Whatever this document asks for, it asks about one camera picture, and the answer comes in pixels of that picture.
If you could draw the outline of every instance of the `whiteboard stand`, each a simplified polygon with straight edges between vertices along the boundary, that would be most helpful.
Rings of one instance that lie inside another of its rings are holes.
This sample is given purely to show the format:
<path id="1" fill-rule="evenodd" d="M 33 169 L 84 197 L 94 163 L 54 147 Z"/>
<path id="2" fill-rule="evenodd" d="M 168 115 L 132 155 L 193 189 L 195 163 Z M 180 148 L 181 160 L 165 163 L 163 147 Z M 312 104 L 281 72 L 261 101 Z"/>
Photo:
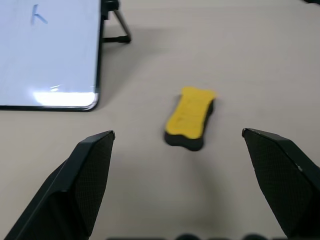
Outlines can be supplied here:
<path id="1" fill-rule="evenodd" d="M 123 31 L 126 35 L 118 37 L 104 37 L 104 43 L 124 43 L 128 44 L 131 42 L 131 32 L 130 29 L 119 10 L 120 4 L 118 0 L 102 0 L 101 2 L 101 13 L 104 20 L 109 19 L 109 12 L 113 12 L 117 20 L 119 21 Z"/>

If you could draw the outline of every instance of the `gray table surface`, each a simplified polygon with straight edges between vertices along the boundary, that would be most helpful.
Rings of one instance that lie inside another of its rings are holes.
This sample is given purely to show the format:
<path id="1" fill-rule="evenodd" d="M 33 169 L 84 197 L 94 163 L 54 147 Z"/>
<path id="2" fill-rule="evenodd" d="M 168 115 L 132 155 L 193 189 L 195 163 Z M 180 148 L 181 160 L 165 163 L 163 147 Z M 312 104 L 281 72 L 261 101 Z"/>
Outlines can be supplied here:
<path id="1" fill-rule="evenodd" d="M 287 137 L 320 164 L 320 7 L 123 0 L 123 13 L 133 42 L 104 46 L 95 111 L 0 111 L 0 238 L 77 142 L 106 130 L 116 139 L 92 240 L 284 236 L 241 131 Z M 105 27 L 108 36 L 120 32 L 113 20 Z M 185 86 L 218 92 L 199 152 L 163 141 Z"/>

